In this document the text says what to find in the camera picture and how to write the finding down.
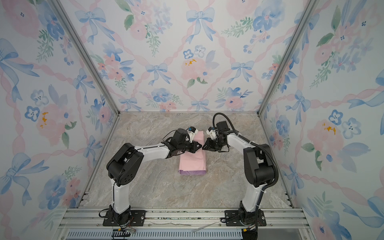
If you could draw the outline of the purple pink wrapping paper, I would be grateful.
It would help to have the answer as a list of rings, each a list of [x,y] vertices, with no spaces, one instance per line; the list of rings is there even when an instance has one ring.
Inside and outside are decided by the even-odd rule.
[[[190,138],[199,143],[199,148],[195,153],[186,152],[180,156],[179,173],[181,175],[205,175],[206,153],[203,151],[204,133],[194,127],[187,129]]]

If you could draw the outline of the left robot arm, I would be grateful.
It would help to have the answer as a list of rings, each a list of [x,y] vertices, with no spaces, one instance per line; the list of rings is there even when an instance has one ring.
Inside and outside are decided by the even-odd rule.
[[[113,200],[105,216],[104,226],[127,226],[133,214],[129,202],[130,183],[134,180],[142,163],[169,159],[184,153],[196,153],[203,146],[196,141],[181,143],[163,141],[157,145],[138,147],[124,144],[107,164],[108,176],[112,184]]]

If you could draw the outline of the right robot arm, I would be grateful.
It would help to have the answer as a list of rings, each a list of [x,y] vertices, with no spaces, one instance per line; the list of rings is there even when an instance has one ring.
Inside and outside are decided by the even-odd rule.
[[[259,145],[239,133],[230,133],[215,139],[207,138],[203,150],[222,153],[224,146],[232,147],[243,154],[244,173],[249,183],[239,206],[239,222],[245,226],[257,225],[264,193],[279,179],[276,163],[267,145]]]

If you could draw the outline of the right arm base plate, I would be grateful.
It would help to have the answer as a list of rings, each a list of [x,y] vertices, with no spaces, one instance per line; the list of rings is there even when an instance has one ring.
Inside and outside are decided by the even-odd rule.
[[[264,212],[259,209],[257,212],[244,212],[242,209],[225,210],[225,216],[221,218],[221,223],[227,227],[251,227],[257,224],[258,227],[267,225]]]

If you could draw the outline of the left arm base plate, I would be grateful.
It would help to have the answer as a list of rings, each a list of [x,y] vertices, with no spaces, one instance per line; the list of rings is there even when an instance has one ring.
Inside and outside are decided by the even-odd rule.
[[[117,214],[114,210],[108,210],[103,217],[104,227],[142,227],[146,218],[145,210],[127,209],[121,214]]]

